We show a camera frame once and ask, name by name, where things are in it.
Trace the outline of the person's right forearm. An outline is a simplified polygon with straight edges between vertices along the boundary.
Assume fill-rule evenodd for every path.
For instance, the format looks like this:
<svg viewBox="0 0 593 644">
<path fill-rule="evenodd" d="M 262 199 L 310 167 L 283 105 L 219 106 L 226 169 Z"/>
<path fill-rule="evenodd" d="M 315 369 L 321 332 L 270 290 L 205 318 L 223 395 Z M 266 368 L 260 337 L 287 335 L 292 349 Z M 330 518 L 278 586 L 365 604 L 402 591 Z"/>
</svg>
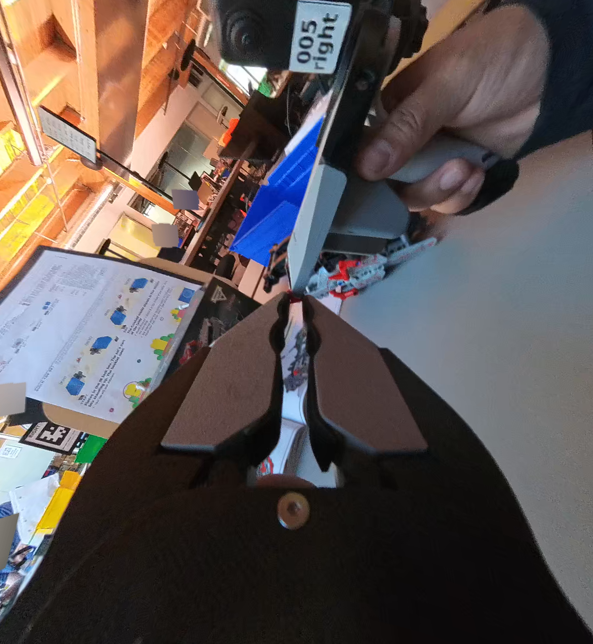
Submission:
<svg viewBox="0 0 593 644">
<path fill-rule="evenodd" d="M 516 1 L 542 24 L 550 45 L 534 130 L 517 158 L 593 129 L 593 1 Z"/>
</svg>

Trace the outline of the black white marker sign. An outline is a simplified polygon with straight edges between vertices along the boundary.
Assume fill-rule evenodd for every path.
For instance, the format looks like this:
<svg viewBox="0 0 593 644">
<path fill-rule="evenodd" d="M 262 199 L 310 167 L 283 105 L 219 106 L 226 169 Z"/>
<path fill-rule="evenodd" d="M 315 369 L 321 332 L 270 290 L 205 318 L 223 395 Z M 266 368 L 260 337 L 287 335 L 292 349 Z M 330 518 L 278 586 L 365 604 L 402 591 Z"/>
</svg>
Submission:
<svg viewBox="0 0 593 644">
<path fill-rule="evenodd" d="M 71 455 L 86 434 L 51 422 L 33 423 L 19 438 L 21 445 L 36 447 L 60 455 Z"/>
</svg>

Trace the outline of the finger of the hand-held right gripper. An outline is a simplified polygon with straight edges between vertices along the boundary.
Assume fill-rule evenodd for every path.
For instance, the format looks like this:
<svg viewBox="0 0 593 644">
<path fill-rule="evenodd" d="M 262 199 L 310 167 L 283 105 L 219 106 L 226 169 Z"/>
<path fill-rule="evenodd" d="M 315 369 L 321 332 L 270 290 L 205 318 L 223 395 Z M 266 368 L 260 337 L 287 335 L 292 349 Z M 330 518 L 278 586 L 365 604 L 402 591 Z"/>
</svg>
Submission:
<svg viewBox="0 0 593 644">
<path fill-rule="evenodd" d="M 313 168 L 287 246 L 289 283 L 295 295 L 305 294 L 346 183 L 346 175 L 336 168 Z"/>
</svg>

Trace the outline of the small green bin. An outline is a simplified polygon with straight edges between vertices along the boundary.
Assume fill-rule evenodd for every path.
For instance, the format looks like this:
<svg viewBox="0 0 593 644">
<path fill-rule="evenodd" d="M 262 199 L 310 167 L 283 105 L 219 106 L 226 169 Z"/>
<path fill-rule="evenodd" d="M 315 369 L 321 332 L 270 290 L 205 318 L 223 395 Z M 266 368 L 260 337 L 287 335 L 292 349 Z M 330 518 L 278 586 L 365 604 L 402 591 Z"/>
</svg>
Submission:
<svg viewBox="0 0 593 644">
<path fill-rule="evenodd" d="M 76 454 L 75 463 L 91 464 L 106 443 L 106 438 L 89 434 Z"/>
</svg>

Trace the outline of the yellow box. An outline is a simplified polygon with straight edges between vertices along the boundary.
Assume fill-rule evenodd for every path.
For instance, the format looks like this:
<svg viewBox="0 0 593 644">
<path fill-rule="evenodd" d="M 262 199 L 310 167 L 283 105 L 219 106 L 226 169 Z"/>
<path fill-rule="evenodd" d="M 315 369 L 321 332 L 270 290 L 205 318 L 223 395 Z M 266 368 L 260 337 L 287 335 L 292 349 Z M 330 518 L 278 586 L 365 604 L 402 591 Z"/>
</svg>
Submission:
<svg viewBox="0 0 593 644">
<path fill-rule="evenodd" d="M 65 471 L 59 479 L 59 486 L 53 493 L 41 519 L 35 527 L 36 535 L 51 535 L 58 527 L 83 475 L 75 471 Z"/>
</svg>

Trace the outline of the printed instruction sheet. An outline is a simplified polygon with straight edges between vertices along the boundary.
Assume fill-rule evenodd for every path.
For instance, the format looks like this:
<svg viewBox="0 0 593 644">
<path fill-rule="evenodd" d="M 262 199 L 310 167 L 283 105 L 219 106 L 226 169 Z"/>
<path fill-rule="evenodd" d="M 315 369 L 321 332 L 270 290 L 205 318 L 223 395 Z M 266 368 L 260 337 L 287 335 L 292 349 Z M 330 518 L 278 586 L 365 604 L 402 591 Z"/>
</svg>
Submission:
<svg viewBox="0 0 593 644">
<path fill-rule="evenodd" d="M 203 281 L 40 246 L 0 293 L 0 384 L 120 424 L 153 391 Z"/>
</svg>

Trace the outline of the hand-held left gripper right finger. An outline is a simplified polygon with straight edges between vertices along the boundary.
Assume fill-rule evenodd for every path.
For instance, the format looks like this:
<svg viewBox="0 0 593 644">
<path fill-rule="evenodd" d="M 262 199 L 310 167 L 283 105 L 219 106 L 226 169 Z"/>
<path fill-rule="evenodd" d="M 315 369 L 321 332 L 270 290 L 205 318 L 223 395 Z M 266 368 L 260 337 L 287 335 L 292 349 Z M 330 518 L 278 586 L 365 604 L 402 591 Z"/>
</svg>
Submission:
<svg viewBox="0 0 593 644">
<path fill-rule="evenodd" d="M 310 445 L 322 471 L 421 455 L 429 445 L 380 349 L 353 326 L 305 296 Z"/>
</svg>

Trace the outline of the person's right hand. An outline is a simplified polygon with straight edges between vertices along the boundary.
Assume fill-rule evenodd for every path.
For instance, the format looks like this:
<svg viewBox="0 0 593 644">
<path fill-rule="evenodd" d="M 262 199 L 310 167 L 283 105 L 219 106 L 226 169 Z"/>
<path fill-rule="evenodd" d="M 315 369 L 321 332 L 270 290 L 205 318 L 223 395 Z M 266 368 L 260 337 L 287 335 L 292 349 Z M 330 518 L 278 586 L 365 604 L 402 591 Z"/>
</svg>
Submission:
<svg viewBox="0 0 593 644">
<path fill-rule="evenodd" d="M 520 4 L 453 32 L 383 89 L 387 116 L 360 147 L 358 175 L 391 177 L 440 131 L 511 159 L 539 115 L 549 52 L 542 24 Z"/>
</svg>

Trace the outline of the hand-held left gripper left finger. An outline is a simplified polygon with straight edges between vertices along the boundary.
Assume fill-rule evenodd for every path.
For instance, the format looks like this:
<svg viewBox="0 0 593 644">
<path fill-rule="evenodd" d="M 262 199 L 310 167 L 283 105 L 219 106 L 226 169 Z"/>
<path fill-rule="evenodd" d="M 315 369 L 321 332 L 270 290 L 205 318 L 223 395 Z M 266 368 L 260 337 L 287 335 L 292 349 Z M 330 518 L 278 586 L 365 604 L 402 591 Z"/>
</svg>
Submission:
<svg viewBox="0 0 593 644">
<path fill-rule="evenodd" d="M 289 309 L 289 295 L 279 293 L 215 341 L 161 447 L 246 468 L 270 455 L 282 425 Z"/>
</svg>

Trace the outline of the blue plastic bin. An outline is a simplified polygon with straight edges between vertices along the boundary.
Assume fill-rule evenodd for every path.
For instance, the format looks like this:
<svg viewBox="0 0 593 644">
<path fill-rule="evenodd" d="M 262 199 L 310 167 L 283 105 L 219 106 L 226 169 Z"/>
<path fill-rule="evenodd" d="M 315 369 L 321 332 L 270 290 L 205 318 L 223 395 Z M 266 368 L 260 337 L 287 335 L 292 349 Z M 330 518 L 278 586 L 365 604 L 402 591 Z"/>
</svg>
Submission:
<svg viewBox="0 0 593 644">
<path fill-rule="evenodd" d="M 324 117 L 308 126 L 300 141 L 262 185 L 229 247 L 230 252 L 268 266 L 270 250 L 294 229 L 317 156 Z"/>
</svg>

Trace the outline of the black toy set box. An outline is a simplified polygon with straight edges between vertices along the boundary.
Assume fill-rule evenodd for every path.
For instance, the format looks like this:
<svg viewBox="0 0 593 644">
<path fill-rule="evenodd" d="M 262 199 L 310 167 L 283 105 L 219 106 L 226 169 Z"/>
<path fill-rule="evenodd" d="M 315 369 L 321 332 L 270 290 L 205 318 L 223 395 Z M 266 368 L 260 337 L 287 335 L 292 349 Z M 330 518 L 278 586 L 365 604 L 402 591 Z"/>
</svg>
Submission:
<svg viewBox="0 0 593 644">
<path fill-rule="evenodd" d="M 219 277 L 212 278 L 190 314 L 173 355 L 173 366 L 185 365 L 198 350 L 210 347 L 227 331 L 260 308 L 260 303 Z"/>
</svg>

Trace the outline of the open instruction booklet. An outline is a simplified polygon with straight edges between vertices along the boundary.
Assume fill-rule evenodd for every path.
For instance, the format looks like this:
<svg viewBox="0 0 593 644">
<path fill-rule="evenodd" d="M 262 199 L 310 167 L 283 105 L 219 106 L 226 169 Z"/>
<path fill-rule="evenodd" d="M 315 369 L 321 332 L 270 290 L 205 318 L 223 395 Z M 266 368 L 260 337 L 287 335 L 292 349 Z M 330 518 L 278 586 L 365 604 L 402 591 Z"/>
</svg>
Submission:
<svg viewBox="0 0 593 644">
<path fill-rule="evenodd" d="M 336 469 L 322 471 L 310 444 L 306 419 L 309 356 L 301 302 L 292 303 L 281 353 L 282 425 L 276 447 L 256 468 L 256 478 L 289 475 L 316 487 L 337 487 Z"/>
</svg>

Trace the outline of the black grey lego truck model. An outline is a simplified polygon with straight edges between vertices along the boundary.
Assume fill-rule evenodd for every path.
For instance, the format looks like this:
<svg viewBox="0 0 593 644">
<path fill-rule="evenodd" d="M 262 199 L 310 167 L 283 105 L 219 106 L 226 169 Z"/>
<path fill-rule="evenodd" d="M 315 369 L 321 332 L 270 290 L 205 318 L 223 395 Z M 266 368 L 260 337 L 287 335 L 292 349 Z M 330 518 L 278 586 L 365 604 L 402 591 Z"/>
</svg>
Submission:
<svg viewBox="0 0 593 644">
<path fill-rule="evenodd" d="M 377 254 L 323 252 L 316 262 L 314 273 L 309 278 L 304 293 L 316 299 L 331 295 L 345 301 L 382 281 L 398 267 L 436 244 L 436 237 L 428 237 L 412 244 L 403 234 L 390 240 Z"/>
</svg>

